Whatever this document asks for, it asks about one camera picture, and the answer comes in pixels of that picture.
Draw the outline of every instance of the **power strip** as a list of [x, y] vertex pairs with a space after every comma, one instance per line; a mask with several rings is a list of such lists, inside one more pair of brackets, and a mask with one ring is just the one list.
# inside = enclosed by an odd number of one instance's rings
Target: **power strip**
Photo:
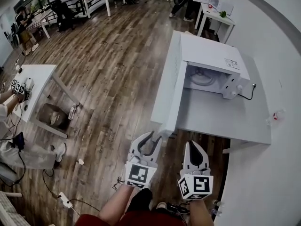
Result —
[[71, 202], [68, 203], [69, 199], [66, 197], [64, 193], [60, 193], [59, 196], [61, 196], [60, 199], [62, 200], [62, 203], [65, 207], [67, 208], [73, 207], [73, 204]]

